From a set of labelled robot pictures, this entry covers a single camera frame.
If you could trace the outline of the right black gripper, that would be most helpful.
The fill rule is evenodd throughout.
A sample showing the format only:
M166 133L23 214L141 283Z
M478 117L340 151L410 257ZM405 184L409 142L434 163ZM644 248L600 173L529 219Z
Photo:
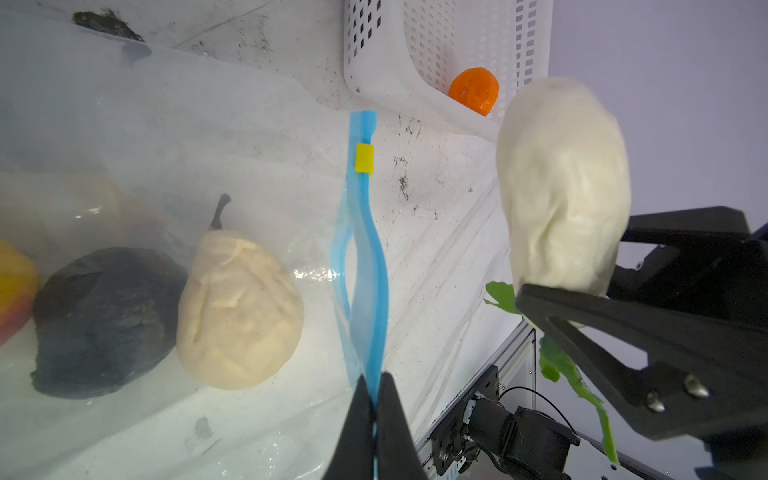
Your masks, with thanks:
M714 206L633 215L621 240L657 246L611 299L525 285L517 308L634 431L701 439L700 478L766 478L767 231Z

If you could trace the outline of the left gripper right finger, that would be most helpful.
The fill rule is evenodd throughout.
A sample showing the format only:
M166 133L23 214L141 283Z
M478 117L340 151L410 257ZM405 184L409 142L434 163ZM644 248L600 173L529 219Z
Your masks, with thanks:
M377 478L426 480L393 376L381 375L376 404Z

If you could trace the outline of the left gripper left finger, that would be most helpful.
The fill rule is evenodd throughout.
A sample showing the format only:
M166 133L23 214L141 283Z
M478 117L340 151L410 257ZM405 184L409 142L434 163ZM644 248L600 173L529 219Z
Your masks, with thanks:
M357 380L334 454L323 480L374 478L375 413L365 378Z

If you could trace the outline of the beige potato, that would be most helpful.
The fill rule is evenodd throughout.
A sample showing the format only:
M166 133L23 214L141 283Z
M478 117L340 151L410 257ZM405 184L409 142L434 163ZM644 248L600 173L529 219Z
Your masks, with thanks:
M253 388L291 359L304 326L293 275L264 246L224 228L220 196L180 297L176 337L182 367L222 390Z

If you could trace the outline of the white radish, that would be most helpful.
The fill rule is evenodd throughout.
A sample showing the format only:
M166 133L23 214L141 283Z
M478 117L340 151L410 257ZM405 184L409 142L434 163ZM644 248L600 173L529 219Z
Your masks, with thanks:
M605 296L631 210L616 117L578 80L536 80L506 109L496 167L513 289Z

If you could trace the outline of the black round food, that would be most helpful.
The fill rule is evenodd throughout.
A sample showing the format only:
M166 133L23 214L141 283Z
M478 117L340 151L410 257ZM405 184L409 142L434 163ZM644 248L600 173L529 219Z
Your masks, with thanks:
M171 257L147 248L105 248L62 267L33 303L33 388L89 399L154 369L176 345L187 278Z

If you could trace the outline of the orange tangerine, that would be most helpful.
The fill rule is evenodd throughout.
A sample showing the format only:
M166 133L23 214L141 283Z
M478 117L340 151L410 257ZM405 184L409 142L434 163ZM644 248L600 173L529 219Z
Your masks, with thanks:
M453 80L448 90L451 99L484 117L492 111L499 93L497 78L483 67L463 71Z

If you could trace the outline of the yellow orange fruit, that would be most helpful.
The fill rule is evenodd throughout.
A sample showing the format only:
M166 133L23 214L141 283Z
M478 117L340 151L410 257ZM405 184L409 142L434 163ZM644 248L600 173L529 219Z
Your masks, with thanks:
M29 321L40 280L34 262L1 240L1 345Z

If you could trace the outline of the clear zip top bag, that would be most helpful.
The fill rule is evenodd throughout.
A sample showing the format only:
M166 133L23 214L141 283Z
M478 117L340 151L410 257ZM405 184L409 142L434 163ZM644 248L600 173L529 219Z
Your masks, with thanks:
M296 81L1 14L5 479L318 479L351 397L349 117Z

